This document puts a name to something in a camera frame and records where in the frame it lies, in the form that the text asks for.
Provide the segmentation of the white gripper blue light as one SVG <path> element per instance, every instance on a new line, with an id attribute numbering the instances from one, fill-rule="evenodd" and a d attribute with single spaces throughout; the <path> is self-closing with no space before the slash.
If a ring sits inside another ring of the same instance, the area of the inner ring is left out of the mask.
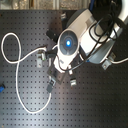
<path id="1" fill-rule="evenodd" d="M 79 50 L 79 40 L 71 29 L 65 29 L 60 35 L 56 35 L 53 31 L 48 30 L 46 35 L 57 43 L 57 55 L 54 60 L 55 67 L 50 67 L 49 74 L 55 77 L 56 81 L 61 84 L 66 73 L 60 72 L 65 72 L 68 65 L 76 57 Z"/>

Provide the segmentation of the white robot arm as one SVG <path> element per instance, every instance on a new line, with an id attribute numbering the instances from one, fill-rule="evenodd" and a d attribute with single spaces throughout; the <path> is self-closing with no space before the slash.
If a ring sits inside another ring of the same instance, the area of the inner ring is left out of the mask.
<path id="1" fill-rule="evenodd" d="M 74 58 L 83 51 L 84 62 L 102 63 L 110 53 L 115 40 L 128 21 L 128 0 L 121 0 L 121 11 L 116 14 L 117 0 L 111 0 L 111 8 L 97 21 L 89 9 L 78 10 L 66 24 L 66 28 L 59 36 L 48 30 L 46 35 L 56 42 L 56 46 L 47 53 L 47 57 L 54 57 L 50 69 L 55 68 L 59 73 L 71 72 Z"/>

